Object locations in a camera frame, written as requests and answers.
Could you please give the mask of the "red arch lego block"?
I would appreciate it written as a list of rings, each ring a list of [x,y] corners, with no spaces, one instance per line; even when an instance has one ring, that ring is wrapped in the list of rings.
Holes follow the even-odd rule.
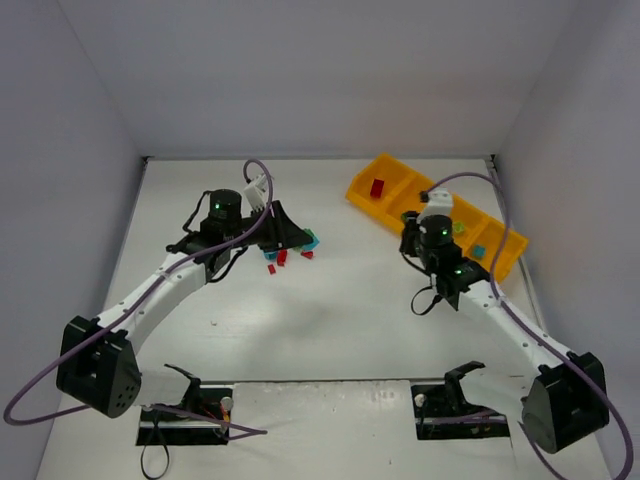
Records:
[[[370,189],[370,197],[380,199],[382,197],[385,182],[381,179],[374,179]]]

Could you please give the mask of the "teal blue lego brick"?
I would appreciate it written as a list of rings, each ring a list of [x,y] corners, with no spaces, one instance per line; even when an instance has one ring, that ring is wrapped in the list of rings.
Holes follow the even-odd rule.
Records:
[[[487,256],[487,248],[484,245],[475,244],[471,253],[475,259],[482,260]]]

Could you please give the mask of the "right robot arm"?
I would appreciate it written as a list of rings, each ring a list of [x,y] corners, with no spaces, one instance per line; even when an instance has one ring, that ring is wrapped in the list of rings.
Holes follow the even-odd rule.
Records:
[[[449,370],[444,385],[451,411],[467,415],[483,407],[511,417],[547,453],[605,427],[610,409],[601,398],[606,382],[597,357],[575,354],[527,319],[515,321],[516,308],[492,285],[489,272],[455,244],[449,217],[407,211],[402,220],[401,255],[419,261],[415,267],[429,279],[432,302],[445,301],[479,322],[526,368],[517,378],[490,373],[479,360]]]

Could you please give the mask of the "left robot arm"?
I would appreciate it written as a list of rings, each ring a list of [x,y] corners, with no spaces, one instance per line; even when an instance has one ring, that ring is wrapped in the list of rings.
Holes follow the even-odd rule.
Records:
[[[166,364],[143,372],[137,355],[154,329],[187,297],[230,272],[240,252],[257,246],[265,253],[300,248],[312,236],[297,226],[281,203],[241,213],[243,195],[228,189],[206,192],[207,216],[197,229],[167,246],[164,262],[136,290],[93,319],[77,316],[65,327],[58,366],[60,391],[109,418],[132,406],[167,405],[191,410],[200,380]]]

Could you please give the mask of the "yellow divided sorting tray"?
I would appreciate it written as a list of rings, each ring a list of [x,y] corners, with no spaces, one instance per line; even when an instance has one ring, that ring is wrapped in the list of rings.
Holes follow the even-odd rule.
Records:
[[[385,182],[380,199],[370,197],[374,179]],[[443,187],[437,187],[434,181],[392,156],[381,154],[353,178],[346,199],[388,230],[401,235],[401,215],[406,211],[420,214],[424,207],[420,202],[420,193],[434,188]],[[503,281],[525,252],[529,240],[458,195],[452,195],[454,206],[450,216],[433,215],[420,228],[420,233],[434,226],[433,242],[436,245],[446,242],[455,244],[462,255],[476,261],[485,270],[492,270],[496,281]],[[456,222],[465,226],[465,232],[461,235],[453,232]],[[487,248],[484,259],[478,260],[472,256],[475,244]]]

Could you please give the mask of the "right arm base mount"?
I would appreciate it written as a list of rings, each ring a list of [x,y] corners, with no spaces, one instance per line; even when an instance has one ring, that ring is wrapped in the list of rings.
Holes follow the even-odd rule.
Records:
[[[486,407],[454,406],[443,383],[412,383],[410,386],[419,441],[484,440],[509,438],[506,418]]]

